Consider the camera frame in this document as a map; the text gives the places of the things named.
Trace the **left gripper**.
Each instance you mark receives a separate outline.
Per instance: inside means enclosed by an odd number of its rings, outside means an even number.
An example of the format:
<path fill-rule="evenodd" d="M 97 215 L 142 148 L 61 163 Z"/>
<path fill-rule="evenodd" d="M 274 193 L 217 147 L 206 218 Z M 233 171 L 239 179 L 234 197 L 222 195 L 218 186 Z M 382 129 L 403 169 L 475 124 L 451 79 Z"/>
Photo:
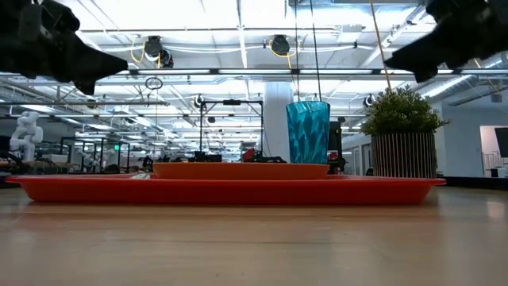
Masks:
<path fill-rule="evenodd" d="M 79 27 L 71 9 L 55 0 L 0 0 L 0 72 L 72 82 L 93 94 L 95 80 L 128 63 L 84 44 L 75 34 Z"/>

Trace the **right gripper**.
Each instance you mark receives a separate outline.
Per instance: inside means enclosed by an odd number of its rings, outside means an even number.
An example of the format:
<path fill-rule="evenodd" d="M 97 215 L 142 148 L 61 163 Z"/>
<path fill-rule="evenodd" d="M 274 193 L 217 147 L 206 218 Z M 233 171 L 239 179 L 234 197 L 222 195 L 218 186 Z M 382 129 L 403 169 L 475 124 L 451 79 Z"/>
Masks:
<path fill-rule="evenodd" d="M 435 29 L 384 61 L 389 68 L 415 72 L 419 83 L 433 78 L 442 64 L 461 68 L 508 48 L 508 22 L 499 19 L 491 0 L 429 0 L 426 12 Z"/>

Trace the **teal faceted plastic cup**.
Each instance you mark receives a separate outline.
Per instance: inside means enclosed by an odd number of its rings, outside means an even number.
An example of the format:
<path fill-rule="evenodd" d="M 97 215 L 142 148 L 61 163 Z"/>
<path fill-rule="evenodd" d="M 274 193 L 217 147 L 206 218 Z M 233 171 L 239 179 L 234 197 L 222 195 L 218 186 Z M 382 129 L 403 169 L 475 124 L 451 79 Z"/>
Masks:
<path fill-rule="evenodd" d="M 326 164 L 330 105 L 321 101 L 293 102 L 286 106 L 292 164 Z"/>

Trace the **orange round plate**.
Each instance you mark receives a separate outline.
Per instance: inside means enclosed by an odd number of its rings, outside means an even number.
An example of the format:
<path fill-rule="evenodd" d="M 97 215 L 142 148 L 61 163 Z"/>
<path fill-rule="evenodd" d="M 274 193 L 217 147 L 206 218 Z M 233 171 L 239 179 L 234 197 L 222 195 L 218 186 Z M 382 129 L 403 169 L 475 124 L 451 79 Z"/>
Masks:
<path fill-rule="evenodd" d="M 160 179 L 170 180 L 319 180 L 327 176 L 326 164 L 288 163 L 154 163 Z"/>

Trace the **red plastic tray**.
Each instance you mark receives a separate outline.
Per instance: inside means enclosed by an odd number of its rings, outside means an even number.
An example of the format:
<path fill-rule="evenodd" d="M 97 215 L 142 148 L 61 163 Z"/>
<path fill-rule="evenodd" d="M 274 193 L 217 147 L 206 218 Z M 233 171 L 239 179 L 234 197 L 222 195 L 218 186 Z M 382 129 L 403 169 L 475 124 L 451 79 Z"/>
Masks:
<path fill-rule="evenodd" d="M 443 179 L 328 176 L 323 180 L 168 180 L 128 175 L 10 176 L 39 203 L 415 205 Z"/>

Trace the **green plant in ribbed pot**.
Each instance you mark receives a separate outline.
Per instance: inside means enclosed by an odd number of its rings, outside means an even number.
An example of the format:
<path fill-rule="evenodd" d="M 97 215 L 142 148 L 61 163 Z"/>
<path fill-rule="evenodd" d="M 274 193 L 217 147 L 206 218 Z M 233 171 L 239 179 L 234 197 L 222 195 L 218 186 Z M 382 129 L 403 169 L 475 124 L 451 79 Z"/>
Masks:
<path fill-rule="evenodd" d="M 387 88 L 366 108 L 375 176 L 437 178 L 436 131 L 450 123 L 410 86 Z"/>

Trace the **white humanoid robot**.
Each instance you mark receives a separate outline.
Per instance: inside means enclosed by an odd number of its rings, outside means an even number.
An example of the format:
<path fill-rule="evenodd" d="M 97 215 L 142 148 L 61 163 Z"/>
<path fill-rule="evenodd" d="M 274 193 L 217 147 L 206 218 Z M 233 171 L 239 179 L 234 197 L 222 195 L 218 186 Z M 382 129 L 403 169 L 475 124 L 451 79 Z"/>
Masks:
<path fill-rule="evenodd" d="M 17 127 L 10 137 L 10 152 L 22 150 L 22 161 L 35 159 L 36 144 L 43 141 L 44 131 L 37 125 L 40 115 L 36 111 L 25 111 L 17 119 Z"/>

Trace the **black monitor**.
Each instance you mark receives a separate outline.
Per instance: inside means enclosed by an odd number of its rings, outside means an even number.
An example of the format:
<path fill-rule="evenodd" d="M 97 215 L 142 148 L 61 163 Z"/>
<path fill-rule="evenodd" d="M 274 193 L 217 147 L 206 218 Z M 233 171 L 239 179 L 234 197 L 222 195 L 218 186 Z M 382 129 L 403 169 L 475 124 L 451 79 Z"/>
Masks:
<path fill-rule="evenodd" d="M 329 123 L 329 143 L 328 143 L 329 151 L 338 151 L 342 150 L 342 132 L 341 132 L 341 122 L 330 122 Z"/>

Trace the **black computer case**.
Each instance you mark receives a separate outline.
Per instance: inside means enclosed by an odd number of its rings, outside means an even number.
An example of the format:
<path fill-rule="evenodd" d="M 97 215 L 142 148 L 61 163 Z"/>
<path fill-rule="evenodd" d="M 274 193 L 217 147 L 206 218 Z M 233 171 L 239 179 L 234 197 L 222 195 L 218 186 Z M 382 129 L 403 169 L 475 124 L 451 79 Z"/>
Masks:
<path fill-rule="evenodd" d="M 448 187 L 465 187 L 508 191 L 508 178 L 443 176 Z"/>

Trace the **white pillar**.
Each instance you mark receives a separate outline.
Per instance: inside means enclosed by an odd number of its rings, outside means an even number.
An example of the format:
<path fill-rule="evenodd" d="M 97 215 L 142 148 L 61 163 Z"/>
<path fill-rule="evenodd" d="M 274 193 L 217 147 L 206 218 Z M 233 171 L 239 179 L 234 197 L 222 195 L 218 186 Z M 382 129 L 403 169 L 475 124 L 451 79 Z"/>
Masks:
<path fill-rule="evenodd" d="M 264 84 L 264 139 L 266 157 L 281 157 L 290 161 L 287 128 L 287 105 L 294 99 L 289 82 L 266 82 Z"/>

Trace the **dark wall screen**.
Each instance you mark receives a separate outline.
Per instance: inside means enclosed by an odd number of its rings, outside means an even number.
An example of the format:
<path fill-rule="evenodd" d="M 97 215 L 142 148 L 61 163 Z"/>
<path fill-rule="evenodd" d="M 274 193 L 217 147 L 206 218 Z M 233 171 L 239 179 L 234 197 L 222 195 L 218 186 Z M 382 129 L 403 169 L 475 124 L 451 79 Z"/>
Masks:
<path fill-rule="evenodd" d="M 508 158 L 508 127 L 495 128 L 495 136 L 501 158 Z"/>

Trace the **black rig frame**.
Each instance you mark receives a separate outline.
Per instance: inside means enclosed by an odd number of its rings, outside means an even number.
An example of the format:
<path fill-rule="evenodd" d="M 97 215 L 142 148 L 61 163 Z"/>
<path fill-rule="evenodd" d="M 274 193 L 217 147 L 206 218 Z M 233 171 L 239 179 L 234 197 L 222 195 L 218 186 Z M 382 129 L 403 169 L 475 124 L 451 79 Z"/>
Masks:
<path fill-rule="evenodd" d="M 240 106 L 242 104 L 246 104 L 249 106 L 255 114 L 260 118 L 260 143 L 257 144 L 255 142 L 241 142 L 240 151 L 241 155 L 247 149 L 256 149 L 256 151 L 260 154 L 263 154 L 263 142 L 264 142 L 264 101 L 263 100 L 239 100 L 239 99 L 225 99 L 225 100 L 211 100 L 206 101 L 203 99 L 202 107 L 199 109 L 199 147 L 198 151 L 194 152 L 194 161 L 195 162 L 218 162 L 221 159 L 221 155 L 207 155 L 203 150 L 203 118 L 217 105 L 223 106 Z"/>

